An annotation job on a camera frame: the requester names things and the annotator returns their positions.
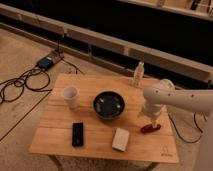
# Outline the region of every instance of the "black device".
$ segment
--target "black device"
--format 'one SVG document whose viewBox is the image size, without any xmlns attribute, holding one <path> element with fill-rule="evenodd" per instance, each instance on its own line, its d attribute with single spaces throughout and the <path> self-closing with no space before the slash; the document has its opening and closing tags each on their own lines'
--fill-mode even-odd
<svg viewBox="0 0 213 171">
<path fill-rule="evenodd" d="M 40 59 L 36 64 L 37 67 L 44 69 L 45 71 L 50 69 L 53 65 L 54 65 L 54 63 L 53 63 L 52 59 L 48 56 Z"/>
<path fill-rule="evenodd" d="M 84 124 L 83 122 L 72 125 L 72 146 L 80 147 L 84 145 Z"/>
</svg>

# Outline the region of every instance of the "white bottle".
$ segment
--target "white bottle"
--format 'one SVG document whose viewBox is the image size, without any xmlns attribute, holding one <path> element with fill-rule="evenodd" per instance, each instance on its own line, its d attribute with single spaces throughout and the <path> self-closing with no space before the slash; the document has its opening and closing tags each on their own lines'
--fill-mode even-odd
<svg viewBox="0 0 213 171">
<path fill-rule="evenodd" d="M 132 85 L 134 87 L 139 87 L 140 80 L 144 74 L 144 63 L 142 61 L 139 62 L 138 66 L 135 68 L 134 77 L 132 80 Z"/>
</svg>

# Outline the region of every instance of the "wire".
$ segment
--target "wire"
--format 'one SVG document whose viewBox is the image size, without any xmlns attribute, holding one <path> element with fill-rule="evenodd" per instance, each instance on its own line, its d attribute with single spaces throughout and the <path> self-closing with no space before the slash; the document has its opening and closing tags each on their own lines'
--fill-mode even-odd
<svg viewBox="0 0 213 171">
<path fill-rule="evenodd" d="M 194 123 L 195 123 L 195 126 L 197 127 L 197 129 L 198 129 L 201 133 L 203 133 L 203 130 L 199 127 L 199 125 L 198 125 L 198 123 L 197 123 L 196 115 L 197 115 L 197 113 L 195 112 L 195 113 L 194 113 Z"/>
<path fill-rule="evenodd" d="M 172 117 L 171 117 L 170 115 L 168 115 L 168 116 L 169 116 L 169 119 L 171 120 L 171 122 L 172 122 L 172 124 L 173 124 L 173 126 L 174 126 L 174 128 L 175 128 L 175 131 L 176 131 L 178 137 L 179 137 L 183 142 L 189 143 L 189 144 L 193 144 L 193 143 L 197 143 L 197 142 L 202 138 L 202 134 L 201 134 L 196 140 L 193 140 L 193 141 L 186 140 L 185 138 L 183 138 L 183 137 L 181 136 L 180 132 L 179 132 L 178 129 L 177 129 L 177 126 L 176 126 L 174 120 L 172 119 Z"/>
<path fill-rule="evenodd" d="M 60 50 L 60 41 L 61 41 L 61 39 L 63 39 L 65 37 L 65 35 L 63 34 L 59 39 L 58 39 L 58 41 L 57 41 L 57 52 L 60 54 L 60 53 L 62 53 L 62 51 Z M 63 62 L 65 62 L 66 64 L 68 64 L 68 65 L 70 65 L 71 67 L 74 67 L 75 68 L 75 73 L 76 74 L 78 74 L 78 71 L 81 73 L 81 74 L 85 74 L 83 71 L 81 71 L 75 64 L 73 64 L 73 63 L 71 63 L 71 62 L 69 62 L 69 61 L 67 61 L 67 60 L 65 60 L 63 57 L 61 57 L 60 55 L 59 55 L 59 57 L 61 58 L 61 60 L 63 61 Z"/>
<path fill-rule="evenodd" d="M 29 86 L 29 79 L 38 75 L 45 75 L 47 78 L 47 82 L 45 85 L 43 85 L 42 87 L 39 88 L 32 88 Z M 19 76 L 18 78 L 13 78 L 13 79 L 9 79 L 6 81 L 3 81 L 2 83 L 0 83 L 0 86 L 2 86 L 2 88 L 0 89 L 0 104 L 7 102 L 14 102 L 17 99 L 19 99 L 22 94 L 24 93 L 25 88 L 34 91 L 34 92 L 46 92 L 46 91 L 50 91 L 48 89 L 45 89 L 48 85 L 50 84 L 50 77 L 49 75 L 42 69 L 40 68 L 33 68 L 30 70 L 25 71 L 23 74 L 21 74 L 21 76 Z M 8 99 L 8 97 L 6 96 L 6 90 L 8 87 L 10 86 L 14 86 L 16 88 L 20 88 L 20 92 L 17 94 L 17 96 Z"/>
<path fill-rule="evenodd" d="M 61 58 L 61 60 L 63 61 L 63 62 L 65 62 L 65 63 L 67 63 L 68 65 L 70 65 L 70 66 L 72 66 L 72 67 L 74 67 L 75 68 L 75 73 L 76 74 L 78 74 L 78 71 L 81 73 L 81 74 L 85 74 L 83 71 L 81 71 L 76 65 L 74 65 L 74 64 L 72 64 L 71 62 L 69 62 L 69 61 L 67 61 L 67 60 L 65 60 L 65 59 L 63 59 L 63 58 Z"/>
<path fill-rule="evenodd" d="M 11 133 L 11 131 L 13 131 L 17 126 L 18 126 L 18 124 L 22 121 L 22 120 L 24 120 L 24 118 L 26 118 L 29 114 L 30 114 L 30 112 L 32 112 L 33 111 L 33 109 L 35 109 L 49 94 L 50 94 L 50 92 L 51 92 L 52 90 L 48 90 L 48 93 L 47 94 L 45 94 L 27 113 L 25 113 L 22 117 L 21 117 L 21 119 L 19 119 L 18 120 L 18 122 L 16 122 L 16 124 L 15 125 L 13 125 L 1 138 L 0 138 L 0 142 L 2 141 L 2 140 L 4 140 L 4 138 L 5 137 L 7 137 L 10 133 Z"/>
</svg>

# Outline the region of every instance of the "white sponge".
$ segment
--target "white sponge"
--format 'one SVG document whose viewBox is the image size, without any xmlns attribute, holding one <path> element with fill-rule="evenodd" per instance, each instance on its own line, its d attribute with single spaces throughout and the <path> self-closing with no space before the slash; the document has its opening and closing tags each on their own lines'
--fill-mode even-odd
<svg viewBox="0 0 213 171">
<path fill-rule="evenodd" d="M 129 131 L 117 128 L 112 142 L 112 148 L 125 151 L 129 140 Z"/>
</svg>

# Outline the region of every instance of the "power strip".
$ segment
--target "power strip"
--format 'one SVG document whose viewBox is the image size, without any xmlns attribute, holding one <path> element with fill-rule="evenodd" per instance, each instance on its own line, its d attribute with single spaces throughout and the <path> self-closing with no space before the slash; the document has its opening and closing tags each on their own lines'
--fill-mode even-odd
<svg viewBox="0 0 213 171">
<path fill-rule="evenodd" d="M 47 56 L 41 58 L 37 63 L 36 67 L 49 70 L 53 65 L 57 64 L 60 60 L 64 58 L 63 52 L 57 50 L 51 51 Z"/>
</svg>

